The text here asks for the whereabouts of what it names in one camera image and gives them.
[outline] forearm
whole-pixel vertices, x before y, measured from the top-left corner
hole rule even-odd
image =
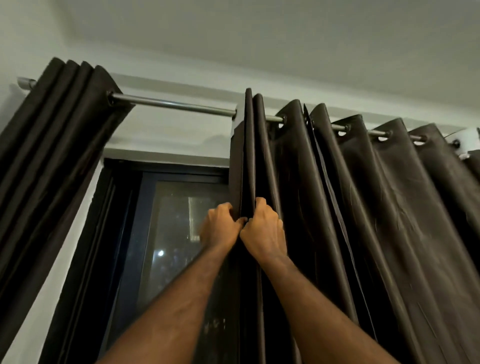
[[[205,249],[117,340],[99,364],[189,364],[228,250]]]
[[[287,256],[261,263],[306,364],[398,364],[321,294]]]

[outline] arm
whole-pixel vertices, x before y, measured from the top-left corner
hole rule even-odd
[[[115,342],[98,364],[189,364],[215,277],[245,223],[229,203],[208,211],[203,251]]]
[[[299,272],[287,256],[282,220],[265,199],[256,202],[240,237],[272,282],[303,361],[398,364]]]

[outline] hand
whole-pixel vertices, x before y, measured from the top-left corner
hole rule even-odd
[[[275,256],[287,256],[283,221],[263,197],[255,199],[255,213],[240,232],[247,250],[262,265]]]
[[[205,248],[223,247],[229,252],[233,247],[247,218],[233,221],[230,214],[232,208],[230,202],[225,202],[208,210],[200,228],[200,241]]]

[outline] metal curtain rod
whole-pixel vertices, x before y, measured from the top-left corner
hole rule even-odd
[[[33,80],[31,78],[26,78],[26,77],[17,77],[17,83],[19,87],[22,88],[23,90],[30,91],[32,90],[33,87],[35,87],[36,80]],[[147,105],[147,106],[156,106],[158,108],[193,111],[193,112],[199,112],[202,114],[228,116],[230,118],[234,118],[235,115],[237,114],[236,110],[214,108],[211,106],[203,106],[203,105],[186,104],[183,102],[176,102],[176,101],[166,101],[166,100],[160,100],[157,98],[124,95],[124,94],[117,94],[117,93],[112,93],[110,97],[114,100],[128,101],[136,105]],[[267,121],[271,121],[271,122],[284,121],[283,118],[279,116],[266,115],[265,117]],[[336,124],[332,124],[332,129],[339,132],[346,132],[348,130],[346,126],[336,125]],[[379,130],[368,130],[368,134],[373,136],[379,136],[379,137],[389,136],[388,132],[381,132]],[[420,136],[420,135],[410,135],[410,139],[415,142],[425,142],[426,140],[424,136]]]

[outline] white ceiling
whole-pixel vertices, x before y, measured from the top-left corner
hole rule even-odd
[[[475,0],[58,0],[76,38],[480,109]]]

